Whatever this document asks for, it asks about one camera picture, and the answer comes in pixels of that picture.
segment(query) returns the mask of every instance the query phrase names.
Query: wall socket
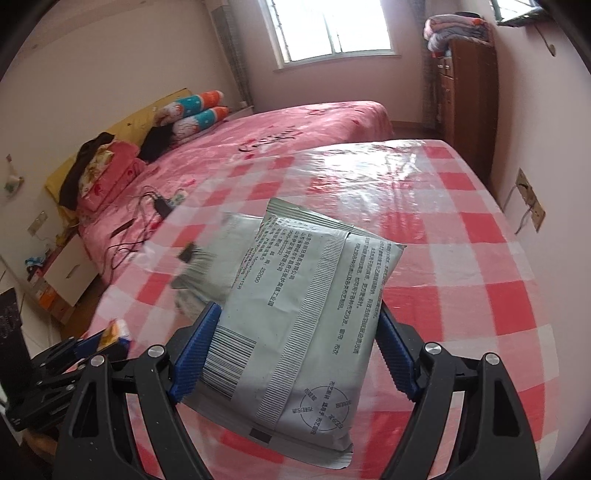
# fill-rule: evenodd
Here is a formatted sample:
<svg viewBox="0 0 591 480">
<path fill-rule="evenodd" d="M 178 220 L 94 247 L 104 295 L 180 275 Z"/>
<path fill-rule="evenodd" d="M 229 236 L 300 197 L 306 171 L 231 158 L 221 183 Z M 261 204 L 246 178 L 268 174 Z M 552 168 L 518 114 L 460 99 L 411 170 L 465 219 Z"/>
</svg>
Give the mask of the wall socket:
<svg viewBox="0 0 591 480">
<path fill-rule="evenodd" d="M 27 228 L 29 235 L 35 236 L 46 220 L 47 214 L 45 212 L 41 212 L 39 215 L 37 215 L 37 218 L 35 218 L 33 223 L 29 226 L 29 228 Z"/>
<path fill-rule="evenodd" d="M 539 232 L 542 222 L 544 221 L 544 218 L 546 218 L 546 212 L 540 205 L 540 201 L 534 193 L 533 187 L 528 182 L 525 173 L 523 173 L 523 170 L 521 169 L 519 169 L 519 172 L 517 173 L 515 185 L 517 185 L 517 189 L 519 190 L 519 193 L 521 193 L 521 197 L 525 204 L 532 207 L 531 221 L 534 224 L 535 231 Z"/>
</svg>

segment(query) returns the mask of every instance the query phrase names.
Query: table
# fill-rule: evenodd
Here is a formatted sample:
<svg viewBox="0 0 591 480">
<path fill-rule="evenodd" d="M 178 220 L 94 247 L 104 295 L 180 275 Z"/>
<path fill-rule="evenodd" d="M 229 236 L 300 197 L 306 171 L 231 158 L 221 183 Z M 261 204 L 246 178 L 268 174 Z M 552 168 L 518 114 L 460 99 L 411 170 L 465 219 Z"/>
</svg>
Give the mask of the table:
<svg viewBox="0 0 591 480">
<path fill-rule="evenodd" d="M 398 321 L 453 355 L 500 354 L 530 421 L 542 469 L 558 433 L 558 360 L 553 331 L 525 254 L 489 192 L 441 141 L 332 145 L 292 155 L 224 161 L 204 169 L 185 202 L 164 221 L 97 309 L 90 333 L 124 318 L 135 339 L 130 356 L 165 343 L 189 319 L 174 307 L 176 255 L 206 242 L 223 212 L 262 216 L 280 197 L 408 244 L 386 284 L 384 300 Z M 461 396 L 431 473 L 442 473 L 453 447 Z M 350 467 L 331 471 L 260 447 L 180 405 L 199 453 L 216 479 L 372 479 L 392 455 L 413 404 L 399 393 L 375 346 L 351 432 Z M 146 469 L 158 466 L 130 402 Z"/>
</svg>

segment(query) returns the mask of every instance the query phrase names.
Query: metal screw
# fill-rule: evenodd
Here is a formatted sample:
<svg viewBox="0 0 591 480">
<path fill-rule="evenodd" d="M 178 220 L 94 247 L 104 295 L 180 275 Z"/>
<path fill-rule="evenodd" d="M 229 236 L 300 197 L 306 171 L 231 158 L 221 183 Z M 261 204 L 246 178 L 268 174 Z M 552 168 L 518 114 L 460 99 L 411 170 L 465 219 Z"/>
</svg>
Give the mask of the metal screw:
<svg viewBox="0 0 591 480">
<path fill-rule="evenodd" d="M 484 359 L 489 362 L 491 365 L 498 365 L 501 363 L 501 359 L 495 353 L 487 353 Z"/>
<path fill-rule="evenodd" d="M 439 355 L 441 353 L 441 345 L 435 342 L 429 342 L 425 345 L 425 350 L 431 355 Z"/>
<path fill-rule="evenodd" d="M 158 358 L 164 353 L 164 347 L 162 345 L 153 345 L 148 348 L 148 355 L 152 358 Z"/>
<path fill-rule="evenodd" d="M 100 367 L 104 363 L 105 363 L 105 357 L 102 355 L 96 355 L 90 359 L 90 364 L 93 367 Z"/>
</svg>

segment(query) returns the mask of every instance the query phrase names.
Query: gray curtain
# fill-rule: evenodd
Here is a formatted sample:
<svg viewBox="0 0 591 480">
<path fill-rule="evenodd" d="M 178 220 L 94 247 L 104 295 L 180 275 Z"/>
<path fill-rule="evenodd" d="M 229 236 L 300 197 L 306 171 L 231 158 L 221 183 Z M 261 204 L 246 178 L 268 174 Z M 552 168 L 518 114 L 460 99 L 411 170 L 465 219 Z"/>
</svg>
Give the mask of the gray curtain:
<svg viewBox="0 0 591 480">
<path fill-rule="evenodd" d="M 436 127 L 436 100 L 435 100 L 435 71 L 433 66 L 433 56 L 427 50 L 427 41 L 423 39 L 423 28 L 427 21 L 426 0 L 408 0 L 410 3 L 415 21 L 419 27 L 421 49 L 423 56 L 423 127 L 433 129 Z"/>
<path fill-rule="evenodd" d="M 242 44 L 238 35 L 238 28 L 236 26 L 236 19 L 232 12 L 230 5 L 222 5 L 211 12 L 213 25 L 216 28 L 222 48 L 232 74 L 238 84 L 238 90 L 242 100 L 248 105 L 252 105 L 251 88 L 248 82 L 248 72 L 246 70 L 246 61 L 242 51 Z"/>
</svg>

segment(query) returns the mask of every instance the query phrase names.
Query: drawer handle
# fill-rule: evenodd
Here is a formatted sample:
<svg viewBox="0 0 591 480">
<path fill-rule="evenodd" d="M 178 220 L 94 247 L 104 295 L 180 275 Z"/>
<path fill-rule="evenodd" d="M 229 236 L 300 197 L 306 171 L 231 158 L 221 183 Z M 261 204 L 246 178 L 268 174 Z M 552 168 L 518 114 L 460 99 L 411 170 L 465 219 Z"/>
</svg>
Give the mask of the drawer handle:
<svg viewBox="0 0 591 480">
<path fill-rule="evenodd" d="M 71 278 L 72 275 L 76 272 L 76 270 L 78 270 L 79 267 L 80 267 L 80 264 L 74 265 L 74 267 L 72 267 L 72 269 L 70 270 L 70 273 L 68 273 L 66 275 L 66 279 Z"/>
</svg>

